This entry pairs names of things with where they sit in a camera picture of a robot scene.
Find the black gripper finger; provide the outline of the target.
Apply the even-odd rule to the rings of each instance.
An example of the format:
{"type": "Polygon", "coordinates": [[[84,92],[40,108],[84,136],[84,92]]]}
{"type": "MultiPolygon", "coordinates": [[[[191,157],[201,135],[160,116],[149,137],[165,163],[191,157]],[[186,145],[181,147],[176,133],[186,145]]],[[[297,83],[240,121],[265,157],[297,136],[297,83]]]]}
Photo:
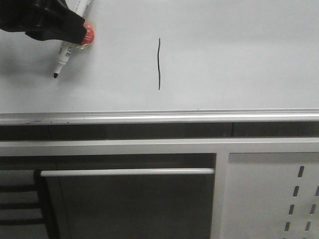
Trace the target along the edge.
{"type": "Polygon", "coordinates": [[[80,44],[87,30],[84,18],[73,12],[64,0],[2,0],[0,28],[24,32],[38,40],[62,40],[80,44]]]}

